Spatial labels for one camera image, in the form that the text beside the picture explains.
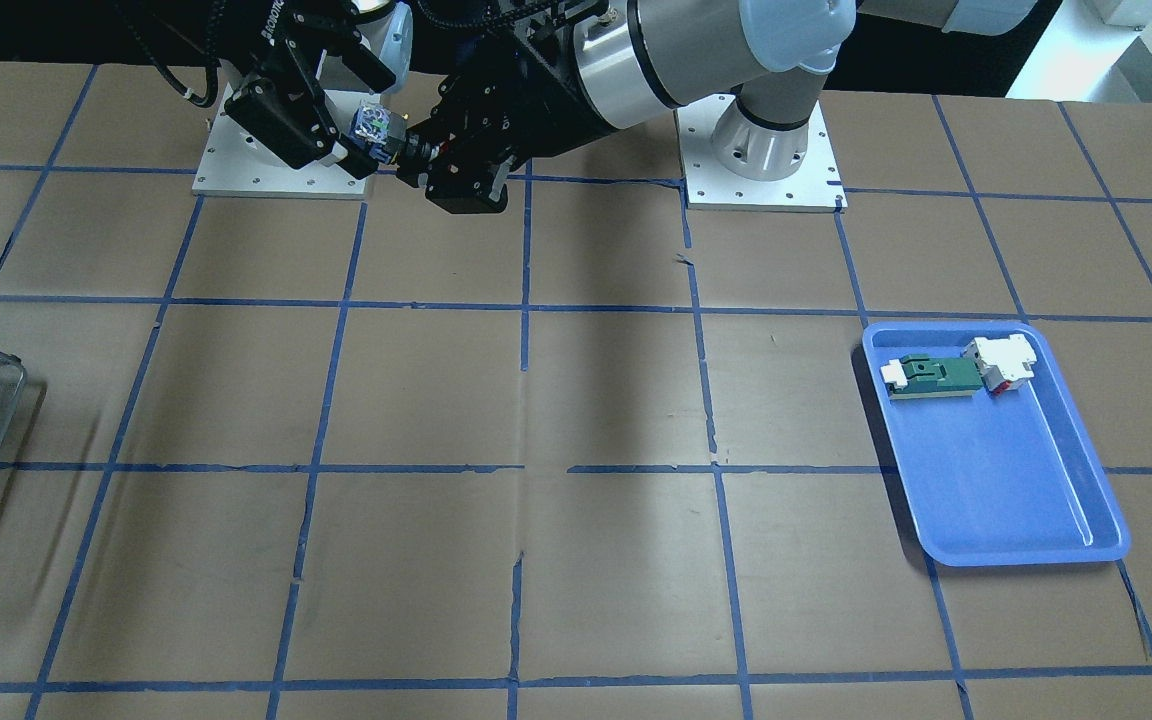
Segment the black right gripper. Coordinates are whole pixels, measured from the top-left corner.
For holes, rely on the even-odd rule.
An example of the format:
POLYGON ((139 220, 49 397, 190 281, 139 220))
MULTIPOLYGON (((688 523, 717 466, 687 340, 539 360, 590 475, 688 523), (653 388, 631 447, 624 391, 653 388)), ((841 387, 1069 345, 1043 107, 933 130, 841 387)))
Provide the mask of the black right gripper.
POLYGON ((384 94, 397 86, 397 71, 357 29, 356 1, 223 1, 221 78, 234 91, 227 118, 287 167, 338 165, 358 181, 378 172, 325 94, 287 92, 384 94))

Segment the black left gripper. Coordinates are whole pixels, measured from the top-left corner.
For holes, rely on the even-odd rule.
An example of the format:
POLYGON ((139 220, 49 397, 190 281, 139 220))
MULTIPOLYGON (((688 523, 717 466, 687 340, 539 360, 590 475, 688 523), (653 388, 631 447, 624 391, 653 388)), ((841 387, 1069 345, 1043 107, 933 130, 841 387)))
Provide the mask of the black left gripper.
POLYGON ((594 109, 573 29, 498 29, 462 41, 430 118, 408 128, 406 161, 439 161, 424 195, 450 214, 508 209, 509 165, 556 158, 616 132, 594 109))

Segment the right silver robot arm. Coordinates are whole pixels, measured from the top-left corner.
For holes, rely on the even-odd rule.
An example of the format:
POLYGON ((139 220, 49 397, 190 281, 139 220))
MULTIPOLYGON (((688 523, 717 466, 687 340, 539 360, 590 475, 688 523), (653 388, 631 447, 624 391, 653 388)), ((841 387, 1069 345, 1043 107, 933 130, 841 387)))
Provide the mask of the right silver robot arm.
POLYGON ((223 113, 291 169, 324 161, 366 179, 379 160, 329 109, 319 79, 323 59, 335 58, 369 92, 397 86, 401 65, 381 56, 384 32, 397 40, 410 18, 397 1, 111 1, 132 41, 177 94, 197 108, 230 96, 223 113), (175 77, 157 55, 157 29, 182 38, 204 59, 205 91, 175 77))

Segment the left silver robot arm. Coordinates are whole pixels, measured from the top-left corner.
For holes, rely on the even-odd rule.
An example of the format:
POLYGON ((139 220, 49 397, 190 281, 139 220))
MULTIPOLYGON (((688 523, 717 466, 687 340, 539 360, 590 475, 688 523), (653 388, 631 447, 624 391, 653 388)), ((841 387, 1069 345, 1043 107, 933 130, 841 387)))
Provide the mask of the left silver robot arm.
POLYGON ((723 165, 790 177, 838 50, 861 14, 1005 35, 1030 1, 415 1, 412 63, 442 74, 396 174, 452 214, 497 214, 507 177, 600 138, 732 94, 723 165))

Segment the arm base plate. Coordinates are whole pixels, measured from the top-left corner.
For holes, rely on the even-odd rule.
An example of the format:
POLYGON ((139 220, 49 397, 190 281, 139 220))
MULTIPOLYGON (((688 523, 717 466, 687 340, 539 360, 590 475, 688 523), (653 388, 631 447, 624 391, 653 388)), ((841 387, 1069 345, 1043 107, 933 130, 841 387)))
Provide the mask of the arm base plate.
POLYGON ((338 164, 311 161, 294 169, 238 127, 223 101, 212 120, 192 192, 248 199, 364 200, 371 179, 355 179, 338 164))
POLYGON ((820 104, 791 131, 751 123, 733 94, 712 94, 675 111, 690 209, 846 211, 844 183, 820 104))

